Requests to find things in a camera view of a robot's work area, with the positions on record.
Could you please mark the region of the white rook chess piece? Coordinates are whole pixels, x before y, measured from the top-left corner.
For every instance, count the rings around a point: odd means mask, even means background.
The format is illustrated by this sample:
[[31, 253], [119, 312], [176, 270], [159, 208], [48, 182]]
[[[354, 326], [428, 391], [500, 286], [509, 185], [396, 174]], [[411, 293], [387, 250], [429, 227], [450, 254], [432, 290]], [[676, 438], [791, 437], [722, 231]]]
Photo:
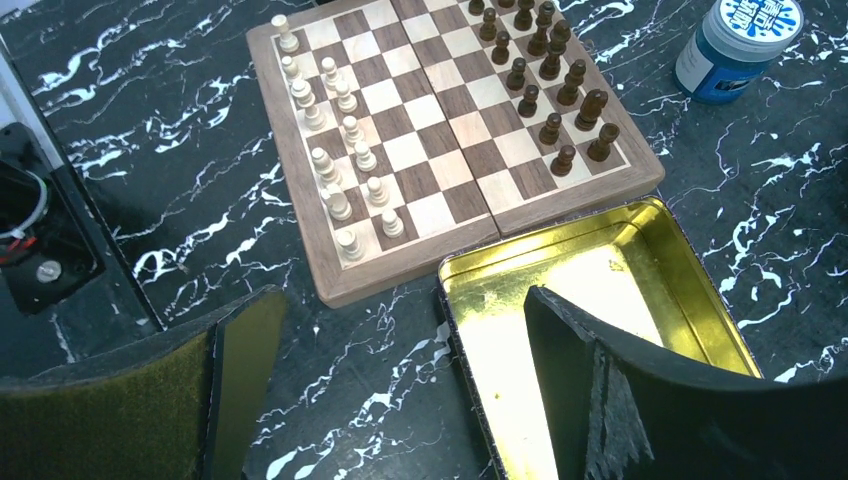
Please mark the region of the white rook chess piece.
[[291, 30], [288, 17], [283, 14], [274, 15], [271, 25], [277, 31], [277, 44], [284, 53], [295, 53], [300, 47], [300, 42]]

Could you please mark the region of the white queen chess piece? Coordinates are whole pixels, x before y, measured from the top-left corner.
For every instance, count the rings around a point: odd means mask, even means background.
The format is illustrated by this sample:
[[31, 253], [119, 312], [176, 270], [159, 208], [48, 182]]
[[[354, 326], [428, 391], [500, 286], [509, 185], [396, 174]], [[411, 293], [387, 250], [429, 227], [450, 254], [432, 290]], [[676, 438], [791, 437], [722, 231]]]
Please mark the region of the white queen chess piece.
[[316, 103], [311, 85], [303, 79], [295, 79], [291, 83], [290, 93], [296, 104], [304, 111], [307, 127], [311, 131], [323, 129], [326, 125], [326, 116]]

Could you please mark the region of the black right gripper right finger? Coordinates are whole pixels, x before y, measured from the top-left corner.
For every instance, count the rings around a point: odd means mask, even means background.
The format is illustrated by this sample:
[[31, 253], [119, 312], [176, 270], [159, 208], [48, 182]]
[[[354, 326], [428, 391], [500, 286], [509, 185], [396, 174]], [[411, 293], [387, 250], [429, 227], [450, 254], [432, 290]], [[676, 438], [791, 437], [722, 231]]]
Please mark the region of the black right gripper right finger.
[[843, 479], [847, 381], [690, 359], [533, 286], [525, 322], [562, 479]]

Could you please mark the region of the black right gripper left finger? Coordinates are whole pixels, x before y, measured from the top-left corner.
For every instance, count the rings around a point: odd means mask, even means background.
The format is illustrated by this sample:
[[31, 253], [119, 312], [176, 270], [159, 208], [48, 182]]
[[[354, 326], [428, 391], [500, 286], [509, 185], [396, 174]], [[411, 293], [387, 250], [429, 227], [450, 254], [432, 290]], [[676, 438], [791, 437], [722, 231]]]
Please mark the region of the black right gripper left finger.
[[241, 479], [287, 301], [267, 285], [80, 362], [1, 382], [5, 479]]

